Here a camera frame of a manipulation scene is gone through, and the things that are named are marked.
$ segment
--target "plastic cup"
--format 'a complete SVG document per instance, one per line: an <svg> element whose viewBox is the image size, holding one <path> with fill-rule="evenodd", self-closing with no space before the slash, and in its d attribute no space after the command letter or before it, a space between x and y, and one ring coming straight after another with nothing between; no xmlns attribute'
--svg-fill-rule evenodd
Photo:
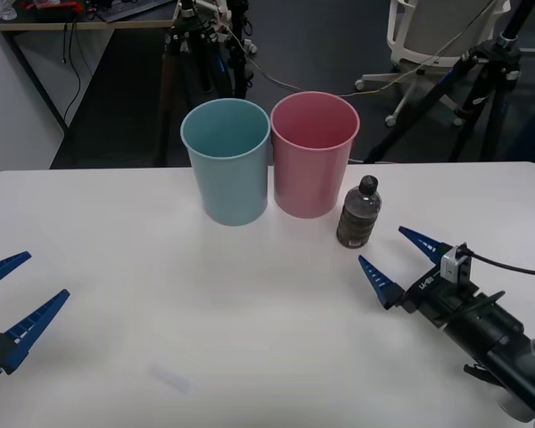
<svg viewBox="0 0 535 428"><path fill-rule="evenodd" d="M241 226L268 205L269 118L249 101L199 105L180 127L204 209L218 223Z"/></svg>
<svg viewBox="0 0 535 428"><path fill-rule="evenodd" d="M337 203L360 121L338 96L301 92L271 112L276 202L299 218L320 217Z"/></svg>

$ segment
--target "gray floor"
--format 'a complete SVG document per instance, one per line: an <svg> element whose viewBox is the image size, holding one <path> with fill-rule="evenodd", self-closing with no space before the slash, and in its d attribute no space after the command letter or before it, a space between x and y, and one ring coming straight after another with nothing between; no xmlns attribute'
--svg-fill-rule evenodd
<svg viewBox="0 0 535 428"><path fill-rule="evenodd" d="M390 50L385 41L389 0L250 0L250 3L252 39L259 48L256 61L266 72L284 82L308 90L345 94L353 91L353 83L361 74L384 73L391 68ZM62 144L52 168L150 165L161 40L159 30L147 30L142 38L138 32L115 34L108 46L113 50L113 59L102 61L72 123L73 141ZM520 46L535 47L535 10L520 35ZM523 75L511 99L500 152L513 141L535 111L535 58L523 58L522 67ZM125 77L123 70L128 70ZM127 86L130 86L128 91L123 91ZM196 85L192 87L197 101L206 99L198 96ZM467 90L468 85L461 86L453 97L459 101ZM288 94L256 73L248 99L271 111ZM364 159L387 135L384 117L392 112L401 96L400 88L394 86L378 95L349 98L361 118L352 158ZM176 127L186 113L181 97L177 104ZM451 111L436 106L385 159L398 162L446 160L457 133L451 126L452 120ZM477 160L484 123L485 118L482 118L465 148L462 161ZM169 163L171 166L188 165L177 128L173 128Z"/></svg>

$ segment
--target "table surface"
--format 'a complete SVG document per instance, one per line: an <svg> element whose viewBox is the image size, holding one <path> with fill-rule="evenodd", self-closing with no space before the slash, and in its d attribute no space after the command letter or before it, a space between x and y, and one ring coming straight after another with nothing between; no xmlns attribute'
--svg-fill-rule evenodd
<svg viewBox="0 0 535 428"><path fill-rule="evenodd" d="M221 226L190 169L0 173L0 259L33 255L0 283L0 332L71 292L0 375L0 427L521 426L443 333L379 307L357 256L410 285L431 264L405 225L535 268L535 165L349 166L340 197L365 174L383 210L350 251L340 204L302 220L270 199ZM472 277L535 337L535 277L477 261Z"/></svg>
<svg viewBox="0 0 535 428"><path fill-rule="evenodd" d="M39 22L32 12L23 9L20 4L21 0L16 0L14 3L18 18L12 21L1 19L0 31L63 30L64 22ZM94 17L91 21L85 15L81 15L75 29L167 29L170 27L175 7L176 2L172 2L111 23L98 17Z"/></svg>

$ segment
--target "office chair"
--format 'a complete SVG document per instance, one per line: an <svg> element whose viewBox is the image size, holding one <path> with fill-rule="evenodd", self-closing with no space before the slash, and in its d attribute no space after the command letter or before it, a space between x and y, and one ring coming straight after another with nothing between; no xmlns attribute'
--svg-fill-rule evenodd
<svg viewBox="0 0 535 428"><path fill-rule="evenodd" d="M396 110L385 118L388 128L394 127L399 113L417 87L430 91L463 52L492 38L496 20L511 10L509 0L497 0L448 47L443 56L432 57L462 31L484 5L485 2L479 0L391 0L386 42L396 72L364 74L355 82L355 88L362 91L368 81L389 82L399 77L402 71L412 70L418 64L424 66L397 82L408 83L409 87ZM457 107L448 96L443 96L440 101L452 111ZM461 126L462 120L455 118L454 125Z"/></svg>

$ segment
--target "chair base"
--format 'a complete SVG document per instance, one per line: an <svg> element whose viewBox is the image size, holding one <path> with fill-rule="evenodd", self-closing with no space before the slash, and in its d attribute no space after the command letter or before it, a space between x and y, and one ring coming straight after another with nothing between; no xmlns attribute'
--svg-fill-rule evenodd
<svg viewBox="0 0 535 428"><path fill-rule="evenodd" d="M397 81L398 84L408 83L410 86L404 93L404 96L400 100L400 103L396 107L395 111L384 119L384 124L387 128L392 128L396 125L397 117L418 87L423 89L425 92L430 92L430 90L436 85L430 79L428 79L428 77L441 77L446 74L445 70L428 70L427 72L427 75L422 73L408 74ZM355 82L355 88L358 91L362 91L365 88L366 82L390 82L402 75L403 73L364 74ZM457 108L456 103L454 103L454 101L452 101L447 95L442 96L440 102L452 111L455 111ZM454 118L454 126L461 127L463 123L464 121L462 119L458 117Z"/></svg>

